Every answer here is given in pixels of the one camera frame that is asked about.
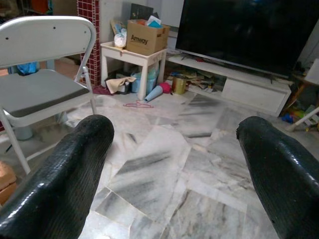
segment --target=blue cone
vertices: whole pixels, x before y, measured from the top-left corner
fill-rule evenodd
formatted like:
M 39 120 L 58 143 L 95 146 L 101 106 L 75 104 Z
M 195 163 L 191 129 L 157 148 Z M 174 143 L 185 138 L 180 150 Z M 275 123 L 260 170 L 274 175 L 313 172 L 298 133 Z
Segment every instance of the blue cone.
M 156 86 L 149 94 L 145 97 L 145 101 L 149 102 L 152 99 L 156 98 L 157 96 L 163 93 L 163 88 L 160 86 Z

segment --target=folding chair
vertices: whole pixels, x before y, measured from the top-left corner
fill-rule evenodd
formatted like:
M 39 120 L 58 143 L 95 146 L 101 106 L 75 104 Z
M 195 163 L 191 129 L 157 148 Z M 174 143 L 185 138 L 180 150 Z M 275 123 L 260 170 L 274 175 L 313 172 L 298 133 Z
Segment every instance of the folding chair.
M 28 76 L 0 77 L 0 121 L 26 174 L 30 172 L 27 161 L 56 144 L 25 157 L 14 127 L 30 125 L 87 101 L 96 113 L 85 66 L 95 40 L 93 24 L 75 16 L 27 16 L 0 25 L 0 68 L 84 53 L 74 81 L 49 69 Z M 79 83 L 82 75 L 86 87 Z

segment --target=gold can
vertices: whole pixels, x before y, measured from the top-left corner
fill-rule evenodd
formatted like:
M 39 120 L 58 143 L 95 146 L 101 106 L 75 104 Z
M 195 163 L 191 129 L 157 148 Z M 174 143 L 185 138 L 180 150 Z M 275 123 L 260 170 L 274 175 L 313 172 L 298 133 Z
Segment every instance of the gold can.
M 173 93 L 182 95 L 185 93 L 185 88 L 186 88 L 186 79 L 181 79 L 181 78 L 173 78 L 173 84 L 171 86 L 171 91 Z

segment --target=tv stand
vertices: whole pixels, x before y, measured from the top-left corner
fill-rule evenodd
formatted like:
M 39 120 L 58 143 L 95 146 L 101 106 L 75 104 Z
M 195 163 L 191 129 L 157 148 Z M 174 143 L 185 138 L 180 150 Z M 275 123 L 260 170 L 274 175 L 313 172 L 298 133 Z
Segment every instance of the tv stand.
M 189 91 L 232 102 L 268 115 L 278 116 L 291 93 L 288 85 L 217 64 L 198 62 L 187 57 L 187 54 L 170 56 L 166 60 L 227 77 L 222 92 L 208 93 L 196 86 L 189 86 Z

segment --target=television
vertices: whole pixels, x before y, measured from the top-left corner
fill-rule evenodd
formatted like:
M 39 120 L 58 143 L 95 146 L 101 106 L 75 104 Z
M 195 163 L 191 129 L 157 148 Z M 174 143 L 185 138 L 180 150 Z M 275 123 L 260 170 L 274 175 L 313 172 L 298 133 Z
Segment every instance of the television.
M 288 77 L 319 18 L 319 0 L 184 0 L 176 49 Z

